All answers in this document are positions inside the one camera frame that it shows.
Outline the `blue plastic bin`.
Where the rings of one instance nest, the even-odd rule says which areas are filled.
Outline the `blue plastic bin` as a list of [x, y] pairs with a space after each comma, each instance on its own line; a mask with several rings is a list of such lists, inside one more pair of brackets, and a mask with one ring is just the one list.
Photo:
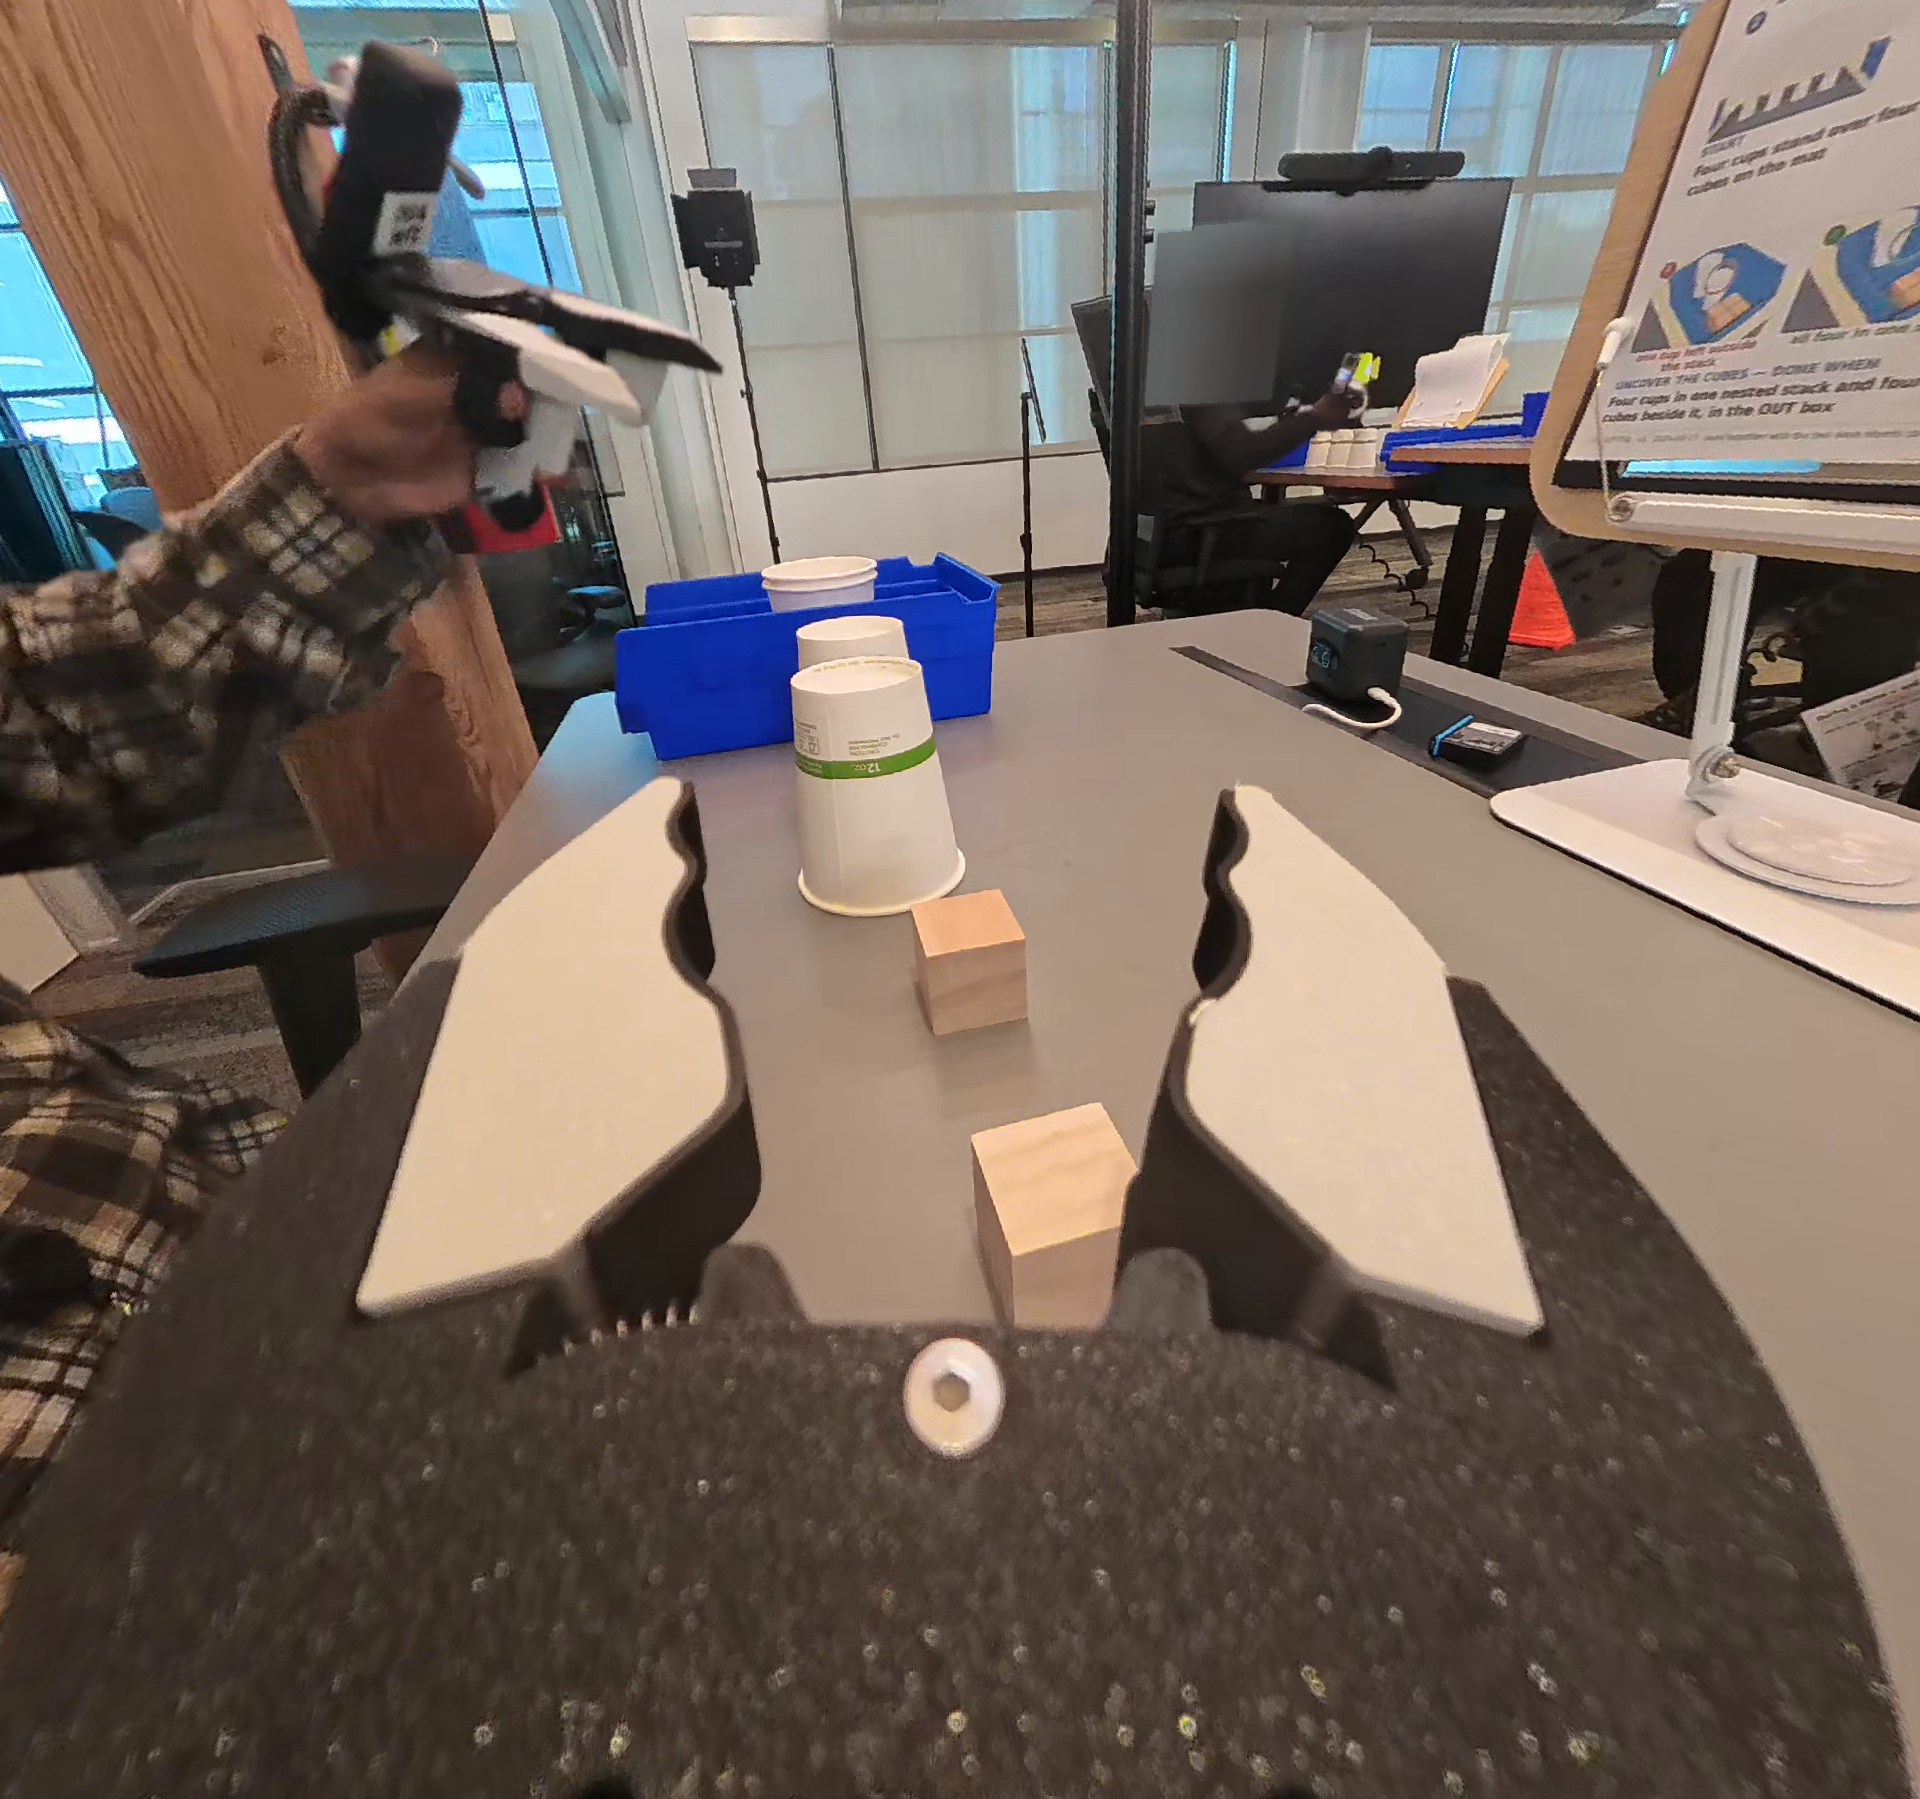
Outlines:
[[945, 554], [875, 562], [875, 598], [845, 612], [771, 612], [759, 572], [651, 584], [639, 625], [614, 643], [614, 707], [624, 733], [659, 759], [723, 755], [791, 737], [798, 625], [879, 612], [903, 623], [935, 723], [994, 703], [997, 584]]

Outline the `person's left forearm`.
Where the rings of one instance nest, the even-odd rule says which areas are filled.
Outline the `person's left forearm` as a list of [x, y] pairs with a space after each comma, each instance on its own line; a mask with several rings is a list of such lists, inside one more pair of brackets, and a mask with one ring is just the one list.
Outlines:
[[112, 570], [1, 592], [1, 871], [99, 863], [216, 809], [243, 759], [373, 699], [451, 556], [337, 512], [284, 438]]

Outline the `large black screen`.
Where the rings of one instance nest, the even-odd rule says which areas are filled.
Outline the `large black screen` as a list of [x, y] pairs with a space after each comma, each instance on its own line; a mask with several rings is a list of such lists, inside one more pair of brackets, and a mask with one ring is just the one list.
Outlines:
[[1276, 304], [1268, 404], [1318, 398], [1349, 354], [1374, 354], [1365, 388], [1395, 410], [1420, 360], [1483, 332], [1513, 200], [1510, 180], [1431, 180], [1337, 194], [1206, 182], [1193, 228], [1236, 228]]

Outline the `wooden clipboard stand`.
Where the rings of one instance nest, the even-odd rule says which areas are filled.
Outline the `wooden clipboard stand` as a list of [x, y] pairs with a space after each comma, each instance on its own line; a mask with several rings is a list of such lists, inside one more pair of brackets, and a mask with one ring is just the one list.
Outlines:
[[1471, 426], [1502, 388], [1510, 336], [1482, 332], [1452, 348], [1421, 356], [1394, 422], [1397, 432], [1459, 430]]

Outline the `wooden background desk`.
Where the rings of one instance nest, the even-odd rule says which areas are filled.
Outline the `wooden background desk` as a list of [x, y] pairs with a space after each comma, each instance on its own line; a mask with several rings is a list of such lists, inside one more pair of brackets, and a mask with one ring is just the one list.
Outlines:
[[1255, 488], [1316, 488], [1386, 506], [1394, 496], [1454, 512], [1452, 548], [1438, 586], [1428, 659], [1502, 677], [1508, 627], [1540, 518], [1525, 468], [1452, 464], [1418, 474], [1379, 468], [1265, 472]]

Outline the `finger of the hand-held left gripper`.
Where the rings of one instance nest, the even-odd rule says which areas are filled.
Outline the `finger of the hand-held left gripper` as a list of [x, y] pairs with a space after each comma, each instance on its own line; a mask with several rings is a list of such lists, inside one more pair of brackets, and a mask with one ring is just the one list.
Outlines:
[[596, 412], [639, 426], [654, 416], [668, 374], [664, 362], [624, 352], [596, 358], [539, 326], [494, 326], [492, 340], [513, 350], [530, 408]]
[[522, 282], [496, 270], [435, 258], [393, 260], [395, 314], [455, 334], [524, 344], [539, 332], [594, 362], [629, 358], [686, 372], [721, 372], [705, 346], [677, 324]]

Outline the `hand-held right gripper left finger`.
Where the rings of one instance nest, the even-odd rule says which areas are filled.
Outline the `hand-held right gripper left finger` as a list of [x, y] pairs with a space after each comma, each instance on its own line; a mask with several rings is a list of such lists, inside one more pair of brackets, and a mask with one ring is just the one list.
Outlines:
[[516, 1285], [565, 1317], [695, 1299], [759, 1189], [705, 885], [695, 789], [659, 775], [473, 929], [356, 1289], [363, 1315]]

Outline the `black studio light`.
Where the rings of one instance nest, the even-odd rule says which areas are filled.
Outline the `black studio light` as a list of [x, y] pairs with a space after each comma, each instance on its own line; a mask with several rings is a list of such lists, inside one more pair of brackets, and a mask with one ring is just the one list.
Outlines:
[[759, 434], [747, 332], [740, 306], [740, 294], [754, 284], [758, 272], [754, 198], [740, 186], [735, 170], [690, 170], [686, 192], [671, 196], [671, 210], [681, 268], [699, 276], [708, 288], [727, 300], [737, 356], [737, 394], [746, 408], [754, 480], [766, 524], [770, 564], [777, 566], [784, 552]]

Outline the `person's left hand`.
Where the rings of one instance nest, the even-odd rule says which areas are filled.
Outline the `person's left hand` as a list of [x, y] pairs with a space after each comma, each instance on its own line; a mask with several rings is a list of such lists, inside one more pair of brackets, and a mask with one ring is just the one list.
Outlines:
[[414, 346], [304, 420], [292, 452], [326, 506], [366, 528], [437, 520], [473, 492], [457, 366]]

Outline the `orange traffic cone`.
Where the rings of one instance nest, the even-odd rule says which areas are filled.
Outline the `orange traffic cone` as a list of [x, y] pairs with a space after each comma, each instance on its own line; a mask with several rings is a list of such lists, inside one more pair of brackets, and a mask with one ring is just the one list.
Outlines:
[[1577, 633], [1544, 558], [1529, 550], [1516, 592], [1505, 643], [1512, 649], [1557, 653], [1574, 647]]

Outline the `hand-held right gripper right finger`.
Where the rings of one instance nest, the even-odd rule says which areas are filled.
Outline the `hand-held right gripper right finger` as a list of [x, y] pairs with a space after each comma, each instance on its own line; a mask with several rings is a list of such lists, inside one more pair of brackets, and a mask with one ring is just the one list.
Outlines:
[[1268, 789], [1219, 791], [1126, 1189], [1116, 1307], [1158, 1257], [1219, 1331], [1379, 1341], [1383, 1307], [1546, 1331], [1456, 991], [1399, 905]]

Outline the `black vertical pole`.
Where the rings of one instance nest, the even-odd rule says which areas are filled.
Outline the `black vertical pole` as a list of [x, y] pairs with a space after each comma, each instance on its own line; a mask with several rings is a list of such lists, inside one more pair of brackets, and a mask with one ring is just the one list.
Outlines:
[[1138, 615], [1140, 434], [1148, 318], [1149, 56], [1151, 0], [1116, 0], [1107, 627], [1129, 625]]

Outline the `black power bank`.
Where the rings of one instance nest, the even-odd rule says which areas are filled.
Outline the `black power bank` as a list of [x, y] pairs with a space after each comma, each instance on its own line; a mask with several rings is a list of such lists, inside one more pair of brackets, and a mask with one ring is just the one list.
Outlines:
[[1386, 612], [1318, 608], [1308, 615], [1305, 685], [1330, 705], [1395, 701], [1410, 627]]

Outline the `wooden cube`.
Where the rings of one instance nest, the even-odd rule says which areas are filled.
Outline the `wooden cube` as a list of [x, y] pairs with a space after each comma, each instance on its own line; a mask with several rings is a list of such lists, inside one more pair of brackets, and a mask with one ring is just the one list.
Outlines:
[[1097, 1101], [972, 1133], [976, 1249], [1003, 1325], [1089, 1331], [1104, 1321], [1136, 1173]]
[[1027, 937], [1002, 891], [923, 899], [910, 919], [915, 995], [935, 1037], [1029, 1017]]

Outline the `wooden pillar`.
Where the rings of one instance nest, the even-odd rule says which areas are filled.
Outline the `wooden pillar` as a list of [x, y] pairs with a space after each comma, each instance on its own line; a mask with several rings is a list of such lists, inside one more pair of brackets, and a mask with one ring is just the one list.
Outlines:
[[[3, 186], [166, 516], [349, 378], [275, 200], [261, 36], [295, 56], [285, 0], [1, 0]], [[477, 564], [395, 645], [284, 769], [333, 863], [471, 861], [538, 761]]]

